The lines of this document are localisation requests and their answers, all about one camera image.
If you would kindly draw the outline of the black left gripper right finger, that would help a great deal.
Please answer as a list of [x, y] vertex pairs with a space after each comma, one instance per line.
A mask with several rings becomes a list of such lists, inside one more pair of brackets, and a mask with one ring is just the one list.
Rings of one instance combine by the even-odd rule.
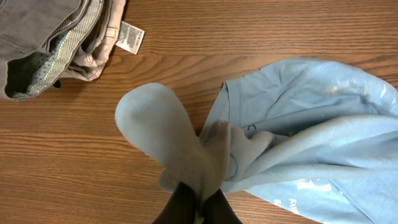
[[202, 224], [242, 224], [220, 189], [205, 201], [203, 217]]

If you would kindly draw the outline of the light blue t-shirt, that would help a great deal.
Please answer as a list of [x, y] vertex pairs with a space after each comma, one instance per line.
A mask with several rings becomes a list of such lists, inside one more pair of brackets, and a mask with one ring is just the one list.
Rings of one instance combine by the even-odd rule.
[[290, 58], [228, 80], [200, 134], [159, 83], [126, 93], [115, 120], [199, 222], [240, 190], [322, 223], [397, 222], [397, 90], [360, 68]]

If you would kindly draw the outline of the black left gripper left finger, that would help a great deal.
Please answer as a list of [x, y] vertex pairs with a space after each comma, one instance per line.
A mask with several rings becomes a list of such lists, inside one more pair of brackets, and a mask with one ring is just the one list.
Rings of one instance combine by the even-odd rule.
[[152, 224], [193, 224], [195, 219], [195, 194], [180, 182], [160, 215]]

